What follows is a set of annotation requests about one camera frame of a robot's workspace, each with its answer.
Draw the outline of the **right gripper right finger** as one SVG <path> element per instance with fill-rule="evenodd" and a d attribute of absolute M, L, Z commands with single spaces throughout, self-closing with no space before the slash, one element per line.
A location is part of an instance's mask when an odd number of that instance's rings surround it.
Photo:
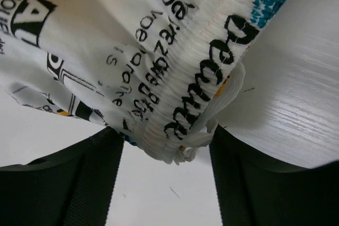
<path fill-rule="evenodd" d="M 338 225 L 338 161 L 296 166 L 221 126 L 209 151 L 223 225 Z"/>

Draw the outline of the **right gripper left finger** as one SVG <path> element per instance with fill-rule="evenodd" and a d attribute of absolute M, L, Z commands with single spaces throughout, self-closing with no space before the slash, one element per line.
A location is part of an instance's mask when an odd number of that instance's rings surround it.
<path fill-rule="evenodd" d="M 105 225 L 124 140 L 106 128 L 26 165 L 1 168 L 1 225 Z"/>

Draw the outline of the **colourful printed shorts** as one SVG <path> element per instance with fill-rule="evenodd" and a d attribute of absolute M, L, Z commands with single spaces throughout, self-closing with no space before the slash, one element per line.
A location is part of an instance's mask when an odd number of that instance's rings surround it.
<path fill-rule="evenodd" d="M 242 58 L 286 0 L 1 0 L 1 86 L 189 162 L 240 92 Z"/>

